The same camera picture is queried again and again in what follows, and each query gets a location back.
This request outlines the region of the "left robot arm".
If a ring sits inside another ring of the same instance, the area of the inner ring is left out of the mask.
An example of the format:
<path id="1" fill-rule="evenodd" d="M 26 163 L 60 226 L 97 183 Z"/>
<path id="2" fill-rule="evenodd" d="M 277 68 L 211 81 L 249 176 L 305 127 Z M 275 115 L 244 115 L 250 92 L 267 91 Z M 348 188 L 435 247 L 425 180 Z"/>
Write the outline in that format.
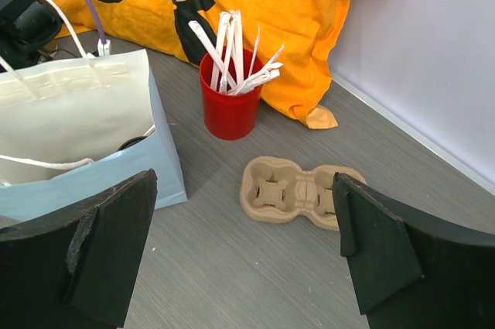
<path id="1" fill-rule="evenodd" d="M 62 27 L 45 0 L 1 0 L 1 57 L 16 70 L 50 62 Z"/>

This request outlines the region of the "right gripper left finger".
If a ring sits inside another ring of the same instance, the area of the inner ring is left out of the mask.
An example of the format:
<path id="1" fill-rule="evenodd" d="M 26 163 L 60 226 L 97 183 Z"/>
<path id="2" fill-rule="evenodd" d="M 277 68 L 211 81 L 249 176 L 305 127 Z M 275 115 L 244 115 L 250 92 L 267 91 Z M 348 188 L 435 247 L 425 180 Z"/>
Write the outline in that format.
<path id="1" fill-rule="evenodd" d="M 157 198 L 154 170 L 1 229 L 3 328 L 122 328 Z"/>

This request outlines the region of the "single black cup lid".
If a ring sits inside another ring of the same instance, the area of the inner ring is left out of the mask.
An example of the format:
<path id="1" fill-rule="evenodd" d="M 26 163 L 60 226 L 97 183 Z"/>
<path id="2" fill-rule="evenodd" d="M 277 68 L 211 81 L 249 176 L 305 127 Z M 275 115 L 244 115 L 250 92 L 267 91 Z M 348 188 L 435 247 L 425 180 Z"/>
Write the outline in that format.
<path id="1" fill-rule="evenodd" d="M 132 147 L 138 143 L 140 143 L 142 140 L 145 139 L 145 136 L 139 136 L 139 137 L 134 137 L 132 139 L 129 139 L 128 141 L 124 142 L 119 148 L 118 151 L 122 151 L 124 149 L 127 149 L 129 147 Z"/>

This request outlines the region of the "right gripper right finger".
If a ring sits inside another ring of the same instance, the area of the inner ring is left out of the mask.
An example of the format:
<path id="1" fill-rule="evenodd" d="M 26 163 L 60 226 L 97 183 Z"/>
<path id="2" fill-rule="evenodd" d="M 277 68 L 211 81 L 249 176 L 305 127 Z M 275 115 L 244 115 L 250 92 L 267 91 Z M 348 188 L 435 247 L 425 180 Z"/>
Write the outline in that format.
<path id="1" fill-rule="evenodd" d="M 333 178 L 340 254 L 371 328 L 492 328 L 494 236 Z"/>

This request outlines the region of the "light blue paper bag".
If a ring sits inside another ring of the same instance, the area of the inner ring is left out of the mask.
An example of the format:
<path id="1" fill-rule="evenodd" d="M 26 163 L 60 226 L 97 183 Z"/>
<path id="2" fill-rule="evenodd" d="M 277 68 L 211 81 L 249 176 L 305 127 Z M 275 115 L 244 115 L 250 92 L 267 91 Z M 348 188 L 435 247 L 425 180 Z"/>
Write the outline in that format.
<path id="1" fill-rule="evenodd" d="M 2 216 L 37 218 L 143 170 L 158 178 L 157 208 L 187 199 L 146 50 L 1 65 Z"/>

